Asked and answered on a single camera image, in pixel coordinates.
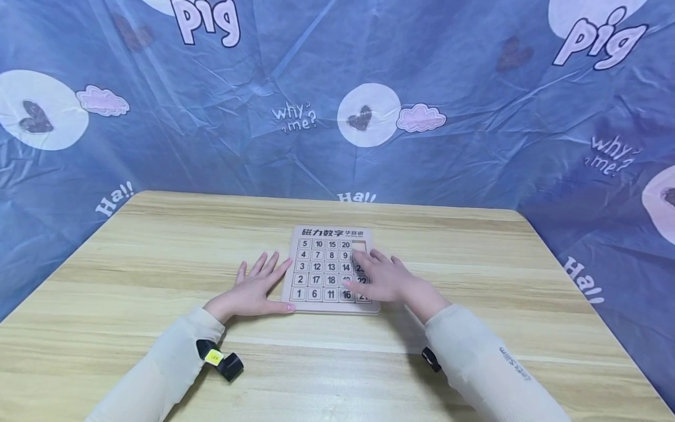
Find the black wrist strap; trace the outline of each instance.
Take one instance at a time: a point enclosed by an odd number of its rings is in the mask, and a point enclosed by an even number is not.
[[[197,352],[204,362],[213,365],[229,382],[232,382],[244,370],[244,363],[241,362],[239,356],[230,353],[225,357],[218,350],[218,345],[210,340],[197,340]]]
[[[425,347],[424,350],[422,350],[422,357],[427,361],[434,372],[439,372],[442,369],[441,365],[438,363],[438,359],[436,359],[436,355],[433,354],[430,348]]]

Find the wooden table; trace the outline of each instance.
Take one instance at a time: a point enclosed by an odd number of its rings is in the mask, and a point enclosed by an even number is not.
[[[241,260],[287,255],[297,224],[370,227],[377,247],[484,318],[575,421],[675,420],[514,211],[143,192],[0,324],[0,421],[83,420]],[[477,420],[422,360],[424,333],[400,307],[228,329],[223,350],[244,373],[227,385],[203,371],[170,420]]]

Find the blue fabric backdrop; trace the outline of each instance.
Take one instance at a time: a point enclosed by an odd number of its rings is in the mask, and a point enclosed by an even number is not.
[[[0,0],[0,318],[146,189],[516,209],[675,406],[670,0]]]

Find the white sleeve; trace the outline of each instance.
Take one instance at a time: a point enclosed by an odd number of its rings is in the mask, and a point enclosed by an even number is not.
[[[569,422],[548,391],[468,309],[451,305],[426,324],[448,383],[490,422]]]
[[[162,422],[194,383],[204,361],[196,341],[218,343],[225,328],[202,308],[179,318],[104,397],[86,422]]]

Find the sliding number puzzle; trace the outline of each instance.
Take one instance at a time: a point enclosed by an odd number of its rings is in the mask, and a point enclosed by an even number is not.
[[[371,232],[364,228],[296,226],[291,241],[293,266],[283,281],[281,299],[298,312],[378,314],[379,302],[354,295],[342,280],[369,283],[352,249],[369,252]]]

